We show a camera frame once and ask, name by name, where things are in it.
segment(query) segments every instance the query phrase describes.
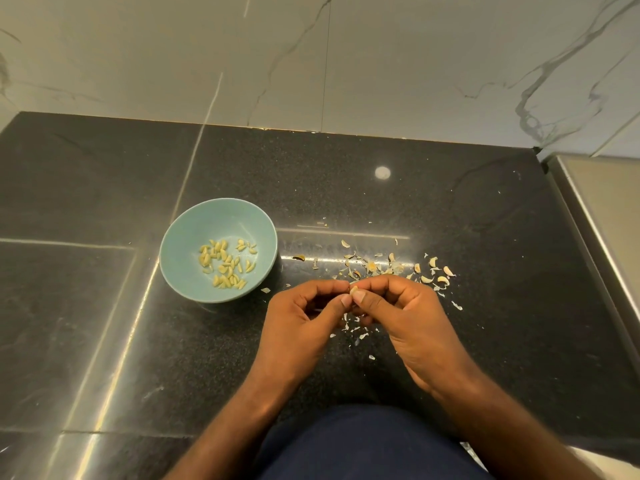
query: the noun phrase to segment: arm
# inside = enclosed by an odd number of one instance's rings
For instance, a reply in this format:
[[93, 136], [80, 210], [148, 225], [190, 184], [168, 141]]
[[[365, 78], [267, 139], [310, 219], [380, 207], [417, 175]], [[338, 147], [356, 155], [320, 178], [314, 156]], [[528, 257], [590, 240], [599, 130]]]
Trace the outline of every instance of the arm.
[[[310, 281], [269, 302], [258, 354], [244, 384], [165, 480], [226, 480], [252, 462], [252, 447], [308, 377], [332, 329], [351, 308], [345, 281]], [[308, 308], [327, 302], [313, 320]]]
[[413, 380], [442, 405], [492, 474], [501, 479], [597, 480], [482, 373], [430, 287], [385, 275], [358, 282], [357, 288], [353, 300], [355, 312], [365, 314], [362, 322], [382, 323]]

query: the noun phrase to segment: ceramic bowl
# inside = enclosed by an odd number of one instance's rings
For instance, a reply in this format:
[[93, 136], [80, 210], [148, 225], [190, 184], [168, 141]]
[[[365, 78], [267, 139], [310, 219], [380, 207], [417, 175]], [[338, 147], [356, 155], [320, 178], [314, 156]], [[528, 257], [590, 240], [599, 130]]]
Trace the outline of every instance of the ceramic bowl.
[[[228, 242], [227, 252], [240, 256], [245, 271], [246, 260], [255, 261], [242, 290], [214, 287], [214, 275], [220, 275], [221, 261], [211, 261], [213, 272], [205, 274], [198, 262], [200, 247], [209, 240]], [[256, 243], [257, 254], [248, 249], [238, 251], [238, 239]], [[267, 277], [278, 254], [278, 236], [271, 218], [260, 207], [236, 198], [217, 198], [185, 210], [169, 226], [160, 245], [160, 269], [166, 282], [183, 297], [200, 303], [222, 303], [246, 295]]]

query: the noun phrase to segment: forearm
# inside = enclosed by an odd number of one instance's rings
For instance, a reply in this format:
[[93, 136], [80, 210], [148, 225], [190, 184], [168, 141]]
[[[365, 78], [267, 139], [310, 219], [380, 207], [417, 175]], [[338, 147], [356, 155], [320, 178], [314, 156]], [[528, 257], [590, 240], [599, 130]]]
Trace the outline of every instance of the forearm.
[[227, 480], [275, 420], [292, 391], [252, 377], [219, 412], [165, 480]]
[[598, 476], [482, 372], [436, 395], [489, 471], [501, 479]]

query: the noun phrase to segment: right hand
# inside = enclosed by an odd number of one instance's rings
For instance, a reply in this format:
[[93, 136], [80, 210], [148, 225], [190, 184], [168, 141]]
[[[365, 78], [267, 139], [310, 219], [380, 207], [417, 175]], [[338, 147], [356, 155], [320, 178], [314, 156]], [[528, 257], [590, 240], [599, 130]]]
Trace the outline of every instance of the right hand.
[[385, 327], [422, 389], [439, 399], [480, 374], [430, 287], [388, 274], [354, 286], [358, 287], [352, 295], [356, 306]]

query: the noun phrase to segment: fingernail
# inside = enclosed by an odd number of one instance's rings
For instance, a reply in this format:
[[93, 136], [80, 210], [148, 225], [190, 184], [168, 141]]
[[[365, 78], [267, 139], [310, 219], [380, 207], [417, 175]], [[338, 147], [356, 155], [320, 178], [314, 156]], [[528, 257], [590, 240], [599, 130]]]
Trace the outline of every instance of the fingernail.
[[356, 290], [356, 291], [353, 292], [353, 294], [351, 296], [353, 297], [353, 300], [356, 303], [360, 303], [364, 298], [364, 291], [363, 290]]

